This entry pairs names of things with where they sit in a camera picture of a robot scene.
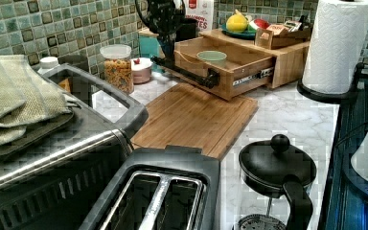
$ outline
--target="kitchen counter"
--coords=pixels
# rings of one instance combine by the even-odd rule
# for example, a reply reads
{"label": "kitchen counter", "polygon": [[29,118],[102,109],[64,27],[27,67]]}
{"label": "kitchen counter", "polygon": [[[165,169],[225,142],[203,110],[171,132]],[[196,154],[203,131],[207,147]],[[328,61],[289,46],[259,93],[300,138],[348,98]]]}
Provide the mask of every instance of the kitchen counter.
{"label": "kitchen counter", "polygon": [[[148,104],[179,81],[178,78],[153,73],[150,82],[135,85],[131,96],[142,104]],[[274,90],[260,87],[244,95],[258,100],[259,108],[221,161],[220,211],[214,229],[230,230],[238,212],[245,215],[266,213],[268,198],[240,184],[238,155],[247,144],[269,140],[279,133],[285,134],[292,145],[305,151],[316,164],[317,176],[310,187],[314,212],[309,229],[317,229],[339,106],[305,98],[297,92],[296,82]],[[110,121],[117,121],[126,111],[104,92],[95,93],[93,99],[94,108]],[[288,214],[286,198],[273,199],[270,215],[287,223]]]}

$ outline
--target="green towel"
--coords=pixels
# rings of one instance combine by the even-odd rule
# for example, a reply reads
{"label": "green towel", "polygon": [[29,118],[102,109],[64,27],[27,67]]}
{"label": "green towel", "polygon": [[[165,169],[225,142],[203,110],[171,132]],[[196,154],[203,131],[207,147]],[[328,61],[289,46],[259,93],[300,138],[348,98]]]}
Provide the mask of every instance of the green towel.
{"label": "green towel", "polygon": [[[24,56],[0,56],[0,67],[0,88],[8,90],[0,90],[0,155],[5,155],[59,128],[73,112],[64,92],[39,76]],[[22,104],[7,106],[13,98]]]}

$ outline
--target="paper towel holder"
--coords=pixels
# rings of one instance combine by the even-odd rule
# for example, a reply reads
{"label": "paper towel holder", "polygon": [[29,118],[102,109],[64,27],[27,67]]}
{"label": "paper towel holder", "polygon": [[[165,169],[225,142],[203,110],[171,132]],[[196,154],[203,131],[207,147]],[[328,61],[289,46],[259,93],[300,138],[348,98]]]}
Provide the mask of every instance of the paper towel holder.
{"label": "paper towel holder", "polygon": [[297,91],[311,100],[325,104],[343,104],[348,103],[357,97],[357,83],[364,69],[362,62],[358,63],[355,68],[354,78],[348,92],[342,94],[325,94],[312,90],[303,84],[303,79],[300,79],[297,84]]}

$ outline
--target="plate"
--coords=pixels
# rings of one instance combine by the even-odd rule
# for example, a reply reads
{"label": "plate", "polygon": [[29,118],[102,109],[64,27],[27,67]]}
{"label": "plate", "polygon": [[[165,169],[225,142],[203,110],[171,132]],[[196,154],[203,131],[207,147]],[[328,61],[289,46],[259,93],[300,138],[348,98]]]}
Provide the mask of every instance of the plate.
{"label": "plate", "polygon": [[222,32],[225,35],[229,35],[229,36],[240,38],[240,39],[246,39],[246,40],[254,40],[255,34],[256,34],[256,31],[244,31],[242,33],[230,32],[226,29],[226,24],[222,25]]}

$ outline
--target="tiled backsplash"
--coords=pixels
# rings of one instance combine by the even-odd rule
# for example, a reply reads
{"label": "tiled backsplash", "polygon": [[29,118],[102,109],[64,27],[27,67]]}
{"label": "tiled backsplash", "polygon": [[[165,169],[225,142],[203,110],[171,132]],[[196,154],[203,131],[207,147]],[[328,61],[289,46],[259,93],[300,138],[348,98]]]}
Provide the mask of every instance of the tiled backsplash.
{"label": "tiled backsplash", "polygon": [[[220,26],[235,9],[281,23],[307,15],[313,23],[318,0],[215,0]],[[104,76],[100,48],[127,44],[139,54],[137,30],[142,22],[134,0],[0,0],[0,55],[23,54],[31,65],[47,56],[88,57],[92,74]],[[362,51],[368,64],[368,36]]]}
{"label": "tiled backsplash", "polygon": [[[270,23],[283,23],[286,20],[298,20],[306,15],[313,23],[318,0],[219,0],[218,25],[226,23],[235,9],[250,14],[253,18],[262,18]],[[368,35],[363,45],[360,61],[368,65]]]}
{"label": "tiled backsplash", "polygon": [[103,77],[100,48],[127,44],[138,56],[141,27],[134,0],[0,0],[0,55],[26,55],[31,65],[83,55],[90,72]]}

